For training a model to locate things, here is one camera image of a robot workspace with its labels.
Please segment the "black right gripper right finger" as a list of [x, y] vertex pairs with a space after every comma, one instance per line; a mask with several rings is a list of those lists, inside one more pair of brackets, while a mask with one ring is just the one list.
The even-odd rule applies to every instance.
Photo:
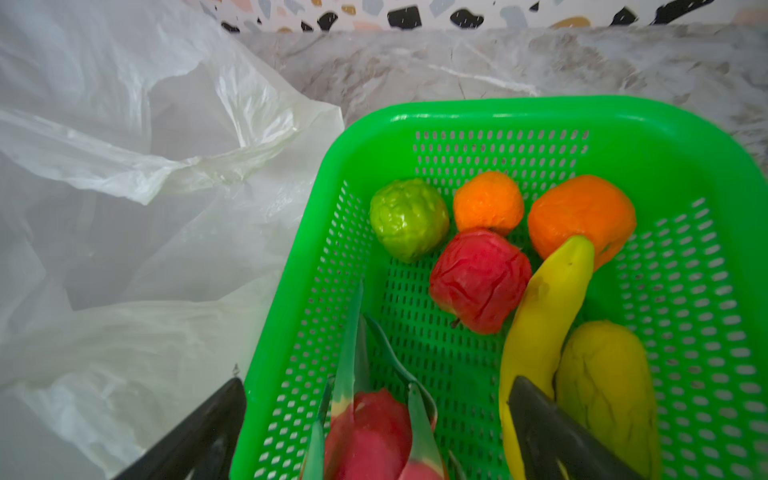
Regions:
[[640, 477], [524, 376], [512, 384], [508, 410], [527, 479]]

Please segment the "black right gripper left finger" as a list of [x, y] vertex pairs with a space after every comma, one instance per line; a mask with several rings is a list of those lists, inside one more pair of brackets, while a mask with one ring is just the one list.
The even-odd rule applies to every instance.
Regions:
[[119, 479], [227, 479], [246, 413], [243, 382], [225, 382]]

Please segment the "yellow mango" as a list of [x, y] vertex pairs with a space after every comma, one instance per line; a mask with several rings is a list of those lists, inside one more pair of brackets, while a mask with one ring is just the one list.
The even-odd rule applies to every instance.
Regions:
[[556, 402], [641, 477], [662, 473], [658, 407], [641, 341], [601, 320], [580, 325], [555, 376]]

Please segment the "yellow banana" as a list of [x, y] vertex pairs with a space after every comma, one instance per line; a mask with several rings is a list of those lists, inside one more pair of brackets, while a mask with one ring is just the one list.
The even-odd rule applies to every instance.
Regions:
[[504, 455], [514, 479], [523, 479], [525, 469], [507, 406], [513, 382], [524, 376], [548, 398], [554, 397], [552, 379], [566, 334], [585, 300], [594, 257], [592, 242], [580, 235], [549, 255], [528, 282], [506, 336], [498, 400]]

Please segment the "pink dragon fruit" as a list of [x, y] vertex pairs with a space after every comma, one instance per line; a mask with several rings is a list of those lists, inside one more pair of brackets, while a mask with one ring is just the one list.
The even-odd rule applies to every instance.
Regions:
[[[380, 324], [361, 313], [364, 285], [352, 295], [336, 373], [328, 378], [311, 427], [302, 479], [464, 479], [453, 453], [440, 453], [438, 409], [401, 363]], [[407, 402], [370, 387], [367, 339], [403, 383]]]

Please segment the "red apple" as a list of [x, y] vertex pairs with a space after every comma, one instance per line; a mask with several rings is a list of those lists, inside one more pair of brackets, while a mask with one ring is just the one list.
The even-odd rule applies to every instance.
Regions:
[[528, 257], [505, 237], [475, 228], [458, 233], [438, 258], [429, 294], [471, 331], [498, 333], [532, 277]]

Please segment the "green plastic basket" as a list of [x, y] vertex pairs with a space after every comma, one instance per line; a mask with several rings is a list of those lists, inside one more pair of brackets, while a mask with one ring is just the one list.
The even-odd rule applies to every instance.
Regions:
[[374, 193], [420, 178], [445, 200], [510, 175], [532, 202], [579, 175], [632, 201], [637, 228], [593, 277], [579, 322], [643, 342], [667, 479], [767, 475], [767, 183], [727, 133], [623, 96], [410, 103], [371, 113], [326, 153], [245, 381], [235, 479], [296, 479], [357, 287], [398, 359], [435, 398], [436, 437], [471, 479], [505, 479], [498, 417], [504, 337], [453, 327], [428, 293], [435, 257], [376, 240]]

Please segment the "white plastic bag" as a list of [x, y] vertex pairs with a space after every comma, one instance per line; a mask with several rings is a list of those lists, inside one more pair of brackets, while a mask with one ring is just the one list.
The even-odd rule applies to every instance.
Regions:
[[1, 475], [110, 479], [243, 377], [343, 131], [179, 1], [1, 5]]

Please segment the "large orange fruit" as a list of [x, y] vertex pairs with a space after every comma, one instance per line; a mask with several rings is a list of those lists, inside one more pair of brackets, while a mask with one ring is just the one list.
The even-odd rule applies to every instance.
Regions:
[[622, 190], [592, 175], [569, 179], [535, 200], [528, 232], [541, 259], [572, 236], [588, 238], [595, 249], [594, 268], [612, 260], [637, 226], [636, 210]]

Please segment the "small orange fruit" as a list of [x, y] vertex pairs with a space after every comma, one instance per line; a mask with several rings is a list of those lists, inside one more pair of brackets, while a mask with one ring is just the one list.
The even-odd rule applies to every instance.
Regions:
[[485, 172], [457, 190], [453, 212], [459, 232], [484, 228], [508, 236], [522, 221], [525, 208], [514, 180], [504, 173]]

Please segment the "green guava fruit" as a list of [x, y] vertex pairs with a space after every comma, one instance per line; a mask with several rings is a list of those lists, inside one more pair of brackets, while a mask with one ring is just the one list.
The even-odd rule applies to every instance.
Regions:
[[450, 227], [442, 196], [419, 178], [396, 180], [379, 189], [371, 199], [370, 223], [385, 250], [404, 263], [436, 249]]

